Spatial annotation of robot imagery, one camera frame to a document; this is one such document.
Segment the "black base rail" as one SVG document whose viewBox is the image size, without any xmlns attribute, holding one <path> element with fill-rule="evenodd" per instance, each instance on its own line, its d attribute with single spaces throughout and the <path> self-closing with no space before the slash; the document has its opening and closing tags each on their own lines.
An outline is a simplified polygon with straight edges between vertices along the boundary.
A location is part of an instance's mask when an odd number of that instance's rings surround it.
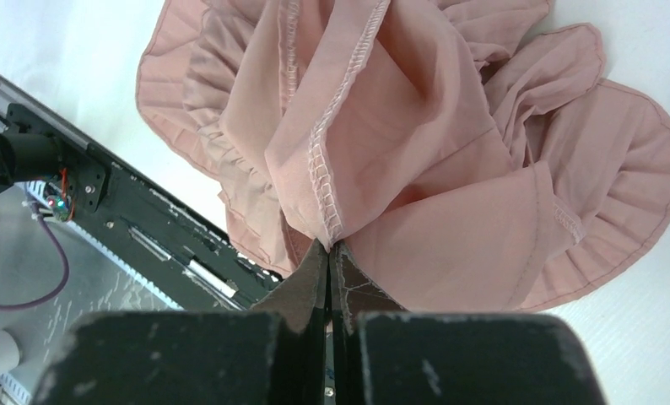
<svg viewBox="0 0 670 405">
<path fill-rule="evenodd" d="M 242 311 L 280 284 L 223 230 L 0 75 L 0 193 L 11 186 L 175 308 Z"/>
</svg>

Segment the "dusty pink skirt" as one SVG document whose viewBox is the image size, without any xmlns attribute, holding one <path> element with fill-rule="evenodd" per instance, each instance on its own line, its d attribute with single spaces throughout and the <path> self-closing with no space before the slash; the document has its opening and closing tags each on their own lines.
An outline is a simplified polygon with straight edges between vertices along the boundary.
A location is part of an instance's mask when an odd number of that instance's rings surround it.
<svg viewBox="0 0 670 405">
<path fill-rule="evenodd" d="M 412 311 L 541 311 L 670 223 L 670 116 L 549 1 L 167 1 L 137 107 L 288 277 L 343 241 Z"/>
</svg>

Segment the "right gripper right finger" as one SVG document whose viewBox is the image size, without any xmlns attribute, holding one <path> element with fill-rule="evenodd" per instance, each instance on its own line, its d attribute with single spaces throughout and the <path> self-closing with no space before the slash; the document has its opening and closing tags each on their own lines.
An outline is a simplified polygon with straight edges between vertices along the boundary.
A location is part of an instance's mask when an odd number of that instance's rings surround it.
<svg viewBox="0 0 670 405">
<path fill-rule="evenodd" d="M 348 335 L 354 333 L 361 312 L 405 311 L 358 267 L 354 254 L 343 241 L 331 250 L 330 275 L 333 313 Z"/>
</svg>

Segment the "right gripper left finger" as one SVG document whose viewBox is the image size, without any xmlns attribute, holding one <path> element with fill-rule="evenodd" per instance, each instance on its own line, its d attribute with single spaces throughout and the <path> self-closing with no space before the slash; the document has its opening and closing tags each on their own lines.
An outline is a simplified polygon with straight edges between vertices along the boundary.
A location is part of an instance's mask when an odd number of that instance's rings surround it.
<svg viewBox="0 0 670 405">
<path fill-rule="evenodd" d="M 297 334 L 305 332 L 317 310 L 326 303 L 328 252 L 314 241 L 298 268 L 252 311 L 267 311 L 283 317 L 288 329 Z"/>
</svg>

